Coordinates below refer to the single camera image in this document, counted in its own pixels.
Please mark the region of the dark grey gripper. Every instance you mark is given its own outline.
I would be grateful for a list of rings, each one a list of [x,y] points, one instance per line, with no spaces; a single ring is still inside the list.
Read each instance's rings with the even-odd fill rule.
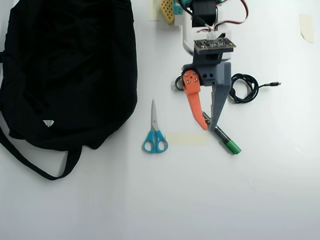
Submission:
[[[213,131],[231,89],[231,63],[223,60],[222,52],[199,54],[195,51],[192,63],[182,67],[182,81],[192,115],[205,131],[208,125],[203,116],[199,92],[201,86],[213,86],[210,124]]]

